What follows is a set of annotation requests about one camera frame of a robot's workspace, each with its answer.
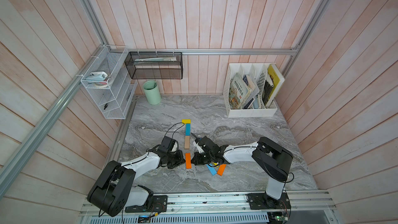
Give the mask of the natural wood block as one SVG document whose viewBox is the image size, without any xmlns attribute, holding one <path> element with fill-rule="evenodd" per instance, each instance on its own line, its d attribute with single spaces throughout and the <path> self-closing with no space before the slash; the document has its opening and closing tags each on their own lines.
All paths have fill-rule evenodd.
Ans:
<svg viewBox="0 0 398 224">
<path fill-rule="evenodd" d="M 188 135 L 184 137 L 184 149 L 190 149 L 190 136 Z"/>
</svg>

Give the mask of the teal block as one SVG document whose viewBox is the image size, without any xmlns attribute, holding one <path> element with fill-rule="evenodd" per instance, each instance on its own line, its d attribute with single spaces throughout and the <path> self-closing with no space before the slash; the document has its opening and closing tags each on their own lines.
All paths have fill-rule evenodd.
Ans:
<svg viewBox="0 0 398 224">
<path fill-rule="evenodd" d="M 191 135 L 191 124 L 190 123 L 186 123 L 185 124 L 185 136 L 190 136 Z"/>
</svg>

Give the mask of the short yellow block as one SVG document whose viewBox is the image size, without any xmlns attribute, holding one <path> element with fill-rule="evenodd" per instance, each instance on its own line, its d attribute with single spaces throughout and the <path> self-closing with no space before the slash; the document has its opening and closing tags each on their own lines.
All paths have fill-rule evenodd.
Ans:
<svg viewBox="0 0 398 224">
<path fill-rule="evenodd" d="M 184 123 L 184 124 L 190 124 L 191 120 L 190 119 L 183 119 L 181 122 Z"/>
</svg>

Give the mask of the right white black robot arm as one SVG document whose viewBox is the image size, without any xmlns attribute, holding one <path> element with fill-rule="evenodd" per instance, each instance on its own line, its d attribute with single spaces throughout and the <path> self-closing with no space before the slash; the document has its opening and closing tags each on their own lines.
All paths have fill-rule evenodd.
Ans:
<svg viewBox="0 0 398 224">
<path fill-rule="evenodd" d="M 218 165 L 236 162 L 255 162 L 268 175 L 265 194 L 268 198 L 279 200 L 285 185 L 293 160 L 293 154 L 267 137 L 261 137 L 257 142 L 246 145 L 215 144 L 210 138 L 197 138 L 194 141 L 198 151 L 191 159 L 195 166 Z"/>
</svg>

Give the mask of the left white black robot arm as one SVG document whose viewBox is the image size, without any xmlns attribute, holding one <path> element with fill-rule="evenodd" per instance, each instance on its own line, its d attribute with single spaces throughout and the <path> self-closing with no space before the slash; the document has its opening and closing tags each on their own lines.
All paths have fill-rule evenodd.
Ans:
<svg viewBox="0 0 398 224">
<path fill-rule="evenodd" d="M 163 165 L 174 169 L 184 163 L 181 150 L 149 151 L 123 163 L 110 161 L 89 191 L 87 200 L 99 208 L 100 216 L 105 213 L 115 217 L 125 207 L 144 206 L 152 191 L 144 186 L 133 187 L 134 179 Z"/>
</svg>

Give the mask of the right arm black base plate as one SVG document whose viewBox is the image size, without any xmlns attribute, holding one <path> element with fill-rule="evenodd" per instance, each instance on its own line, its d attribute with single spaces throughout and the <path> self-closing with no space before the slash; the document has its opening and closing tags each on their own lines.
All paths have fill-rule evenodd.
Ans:
<svg viewBox="0 0 398 224">
<path fill-rule="evenodd" d="M 290 199 L 286 192 L 282 193 L 279 200 L 275 200 L 266 193 L 247 194 L 247 202 L 251 210 L 291 209 Z"/>
</svg>

